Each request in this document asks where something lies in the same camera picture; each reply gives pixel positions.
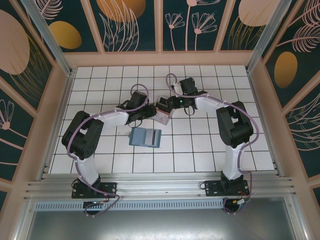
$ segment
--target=purple cable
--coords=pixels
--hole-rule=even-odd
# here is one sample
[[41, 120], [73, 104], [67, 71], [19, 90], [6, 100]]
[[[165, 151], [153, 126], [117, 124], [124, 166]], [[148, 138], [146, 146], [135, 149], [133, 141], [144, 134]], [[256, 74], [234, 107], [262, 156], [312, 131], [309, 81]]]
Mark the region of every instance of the purple cable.
[[[178, 79], [177, 79], [177, 76], [174, 75], [173, 73], [169, 73], [169, 74], [167, 74], [167, 75], [165, 76], [165, 83], [166, 83], [167, 87], [170, 89], [170, 91], [174, 93], [174, 95], [177, 95], [177, 96], [183, 97], [183, 98], [193, 98], [193, 99], [206, 96], [207, 98], [212, 99], [212, 100], [215, 100], [215, 101], [217, 101], [218, 103], [225, 104], [225, 105], [228, 105], [228, 106], [230, 106], [230, 107], [232, 107], [232, 108], [234, 108], [234, 109], [237, 109], [238, 111], [240, 111], [241, 113], [243, 113], [248, 119], [250, 119], [250, 121], [253, 123], [253, 125], [254, 125], [254, 127], [255, 127], [255, 129], [256, 129], [256, 136], [255, 136], [255, 138], [254, 138], [251, 142], [246, 143], [245, 145], [243, 145], [243, 146], [240, 148], [240, 153], [239, 153], [238, 158], [237, 158], [237, 168], [238, 168], [239, 172], [242, 173], [242, 174], [250, 174], [250, 187], [249, 187], [249, 196], [248, 196], [248, 198], [250, 198], [250, 197], [251, 197], [251, 192], [252, 192], [252, 172], [251, 172], [251, 171], [242, 171], [242, 170], [241, 170], [241, 168], [240, 168], [240, 157], [241, 157], [241, 154], [242, 154], [242, 152], [243, 152], [243, 149], [245, 149], [246, 147], [248, 147], [248, 146], [250, 146], [251, 144], [255, 143], [255, 142], [258, 140], [258, 138], [259, 138], [260, 132], [259, 132], [259, 127], [258, 127], [256, 121], [255, 121], [246, 111], [244, 111], [244, 110], [241, 109], [240, 107], [238, 107], [238, 106], [236, 106], [236, 105], [233, 105], [232, 103], [229, 103], [229, 102], [226, 102], [226, 101], [222, 101], [221, 99], [215, 98], [215, 97], [213, 97], [213, 96], [209, 96], [209, 94], [207, 94], [207, 93], [202, 94], [202, 95], [193, 95], [193, 96], [181, 95], [181, 94], [179, 94], [179, 93], [176, 93], [176, 91], [170, 87], [170, 83], [169, 83], [170, 80], [168, 81], [168, 78], [169, 78], [170, 76], [173, 76], [173, 77], [174, 77], [174, 79], [175, 79], [174, 82], [175, 82], [176, 84], [178, 83]], [[228, 200], [228, 198], [225, 198], [225, 199], [223, 200], [223, 211], [224, 211], [225, 213], [228, 213], [228, 214], [229, 214], [229, 213], [232, 213], [232, 211], [231, 211], [230, 209], [228, 209], [228, 208], [225, 207], [225, 204], [226, 204], [226, 201], [227, 201], [227, 200]]]
[[127, 113], [127, 112], [133, 112], [133, 111], [136, 111], [136, 110], [139, 110], [141, 109], [144, 105], [147, 104], [148, 102], [148, 99], [149, 99], [149, 92], [148, 92], [148, 89], [145, 85], [143, 84], [140, 84], [140, 83], [137, 83], [135, 85], [132, 86], [130, 92], [132, 92], [132, 89], [135, 87], [135, 86], [142, 86], [145, 90], [146, 90], [146, 99], [144, 100], [144, 103], [141, 105], [141, 106], [138, 106], [137, 108], [135, 109], [128, 109], [128, 110], [123, 110], [123, 109], [114, 109], [114, 110], [110, 110], [110, 111], [105, 111], [105, 112], [102, 112], [102, 113], [99, 113], [99, 114], [95, 114], [95, 115], [92, 115], [88, 118], [86, 118], [82, 123], [80, 123], [80, 125], [76, 128], [76, 130], [74, 131], [74, 133], [72, 134], [71, 138], [70, 138], [70, 141], [68, 143], [68, 146], [66, 148], [66, 154], [72, 158], [75, 162], [75, 168], [76, 168], [76, 171], [78, 172], [79, 174], [79, 177], [82, 182], [84, 184], [86, 184], [89, 188], [91, 188], [92, 190], [94, 190], [95, 192], [97, 193], [100, 193], [100, 194], [103, 194], [104, 196], [113, 196], [113, 197], [117, 197], [117, 199], [109, 206], [107, 207], [105, 210], [103, 211], [100, 211], [98, 212], [97, 214], [94, 214], [94, 215], [90, 215], [87, 213], [87, 209], [91, 206], [95, 206], [95, 205], [101, 205], [101, 203], [94, 203], [94, 204], [90, 204], [88, 205], [85, 209], [84, 209], [84, 212], [86, 214], [86, 216], [91, 216], [92, 218], [94, 218], [95, 216], [99, 216], [99, 215], [102, 215], [104, 214], [106, 211], [108, 211], [110, 208], [112, 208], [120, 199], [120, 196], [117, 195], [117, 194], [113, 194], [113, 193], [108, 193], [108, 192], [105, 192], [105, 191], [101, 191], [99, 189], [96, 189], [95, 187], [91, 186], [87, 180], [81, 175], [81, 172], [80, 172], [80, 169], [79, 169], [79, 166], [78, 166], [78, 161], [77, 161], [77, 157], [73, 156], [71, 153], [70, 153], [70, 147], [71, 147], [71, 143], [73, 142], [73, 140], [75, 139], [75, 136], [76, 134], [80, 131], [81, 127], [86, 124], [88, 121], [90, 121], [91, 119], [94, 119], [94, 118], [98, 118], [98, 117], [103, 117], [109, 113], [114, 113], [114, 112], [122, 112], [122, 113]]

